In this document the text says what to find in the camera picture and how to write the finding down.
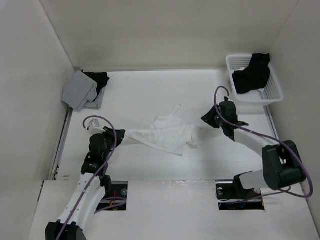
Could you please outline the white tank top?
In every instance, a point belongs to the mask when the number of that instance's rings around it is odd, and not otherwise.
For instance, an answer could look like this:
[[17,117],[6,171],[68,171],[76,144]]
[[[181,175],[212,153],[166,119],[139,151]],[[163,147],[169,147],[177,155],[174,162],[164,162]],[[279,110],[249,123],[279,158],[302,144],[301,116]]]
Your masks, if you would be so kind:
[[181,107],[181,104],[177,104],[170,114],[156,117],[148,129],[127,130],[125,138],[177,156],[184,154],[186,145],[197,148],[199,138],[194,124],[187,123],[175,116]]

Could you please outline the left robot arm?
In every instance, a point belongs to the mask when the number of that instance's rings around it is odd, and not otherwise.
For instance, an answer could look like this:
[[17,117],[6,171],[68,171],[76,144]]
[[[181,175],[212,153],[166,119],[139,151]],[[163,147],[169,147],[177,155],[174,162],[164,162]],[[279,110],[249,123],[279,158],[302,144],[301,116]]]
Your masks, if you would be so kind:
[[89,139],[77,187],[57,221],[45,228],[46,240],[85,240],[86,227],[101,200],[112,195],[112,180],[106,175],[108,161],[122,143],[126,131],[104,127]]

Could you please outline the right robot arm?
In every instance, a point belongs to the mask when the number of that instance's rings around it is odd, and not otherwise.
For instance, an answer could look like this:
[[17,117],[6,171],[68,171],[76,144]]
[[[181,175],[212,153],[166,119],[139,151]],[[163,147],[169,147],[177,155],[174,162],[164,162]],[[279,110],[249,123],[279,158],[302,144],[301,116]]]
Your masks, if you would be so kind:
[[260,175],[267,188],[281,191],[310,179],[293,141],[280,141],[249,129],[248,123],[239,120],[234,102],[227,98],[215,104],[201,120],[215,129],[222,129],[230,140],[261,156]]

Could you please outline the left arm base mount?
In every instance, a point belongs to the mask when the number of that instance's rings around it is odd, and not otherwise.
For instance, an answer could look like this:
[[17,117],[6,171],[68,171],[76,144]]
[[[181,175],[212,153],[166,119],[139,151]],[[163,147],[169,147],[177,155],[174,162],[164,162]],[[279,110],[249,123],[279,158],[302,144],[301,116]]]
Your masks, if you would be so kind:
[[96,211],[126,211],[128,182],[112,182],[111,187],[100,201]]

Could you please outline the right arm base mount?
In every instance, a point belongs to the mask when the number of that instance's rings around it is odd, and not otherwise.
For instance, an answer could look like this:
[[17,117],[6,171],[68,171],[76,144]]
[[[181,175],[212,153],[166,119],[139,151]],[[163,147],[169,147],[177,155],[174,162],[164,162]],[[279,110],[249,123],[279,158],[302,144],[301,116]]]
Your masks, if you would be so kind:
[[239,175],[233,180],[217,181],[215,186],[220,211],[265,210],[261,189],[245,189]]

